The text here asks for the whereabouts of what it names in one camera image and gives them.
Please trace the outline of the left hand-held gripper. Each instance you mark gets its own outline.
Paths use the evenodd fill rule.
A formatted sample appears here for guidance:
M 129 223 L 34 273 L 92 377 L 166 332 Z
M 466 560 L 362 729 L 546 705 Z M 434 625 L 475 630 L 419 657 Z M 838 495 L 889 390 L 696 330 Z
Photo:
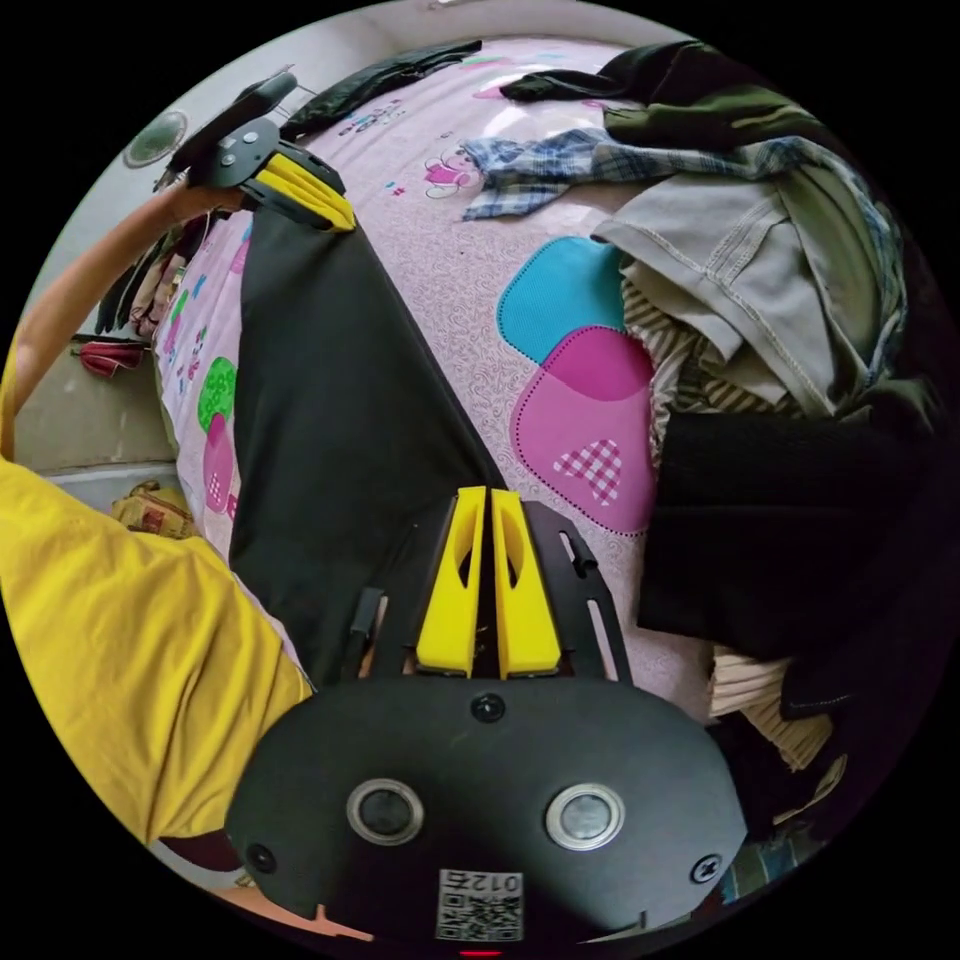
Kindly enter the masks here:
M 181 178 L 192 186 L 237 188 L 245 209 L 268 210 L 320 231 L 356 228 L 339 174 L 283 140 L 267 118 L 250 120 L 229 134 L 208 124 L 172 156 L 170 180 Z

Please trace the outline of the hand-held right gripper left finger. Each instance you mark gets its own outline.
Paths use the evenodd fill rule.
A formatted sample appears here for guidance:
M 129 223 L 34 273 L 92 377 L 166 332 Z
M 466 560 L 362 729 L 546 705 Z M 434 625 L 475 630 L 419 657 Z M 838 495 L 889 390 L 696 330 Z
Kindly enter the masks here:
M 415 647 L 417 670 L 469 677 L 480 608 L 486 488 L 462 487 L 445 509 Z

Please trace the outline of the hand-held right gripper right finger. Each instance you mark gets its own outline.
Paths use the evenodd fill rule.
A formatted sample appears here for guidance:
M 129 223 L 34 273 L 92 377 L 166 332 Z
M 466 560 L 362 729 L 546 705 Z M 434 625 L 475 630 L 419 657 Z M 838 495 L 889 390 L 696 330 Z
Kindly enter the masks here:
M 491 530 L 500 678 L 553 675 L 560 643 L 518 494 L 491 492 Z

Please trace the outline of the person's left hand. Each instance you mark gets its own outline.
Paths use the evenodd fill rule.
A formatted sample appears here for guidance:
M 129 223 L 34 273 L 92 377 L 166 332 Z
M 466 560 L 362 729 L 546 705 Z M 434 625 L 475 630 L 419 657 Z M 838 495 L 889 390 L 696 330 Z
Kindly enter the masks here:
M 208 214 L 240 210 L 244 194 L 237 188 L 190 186 L 180 180 L 160 194 L 163 222 L 169 226 L 188 223 Z

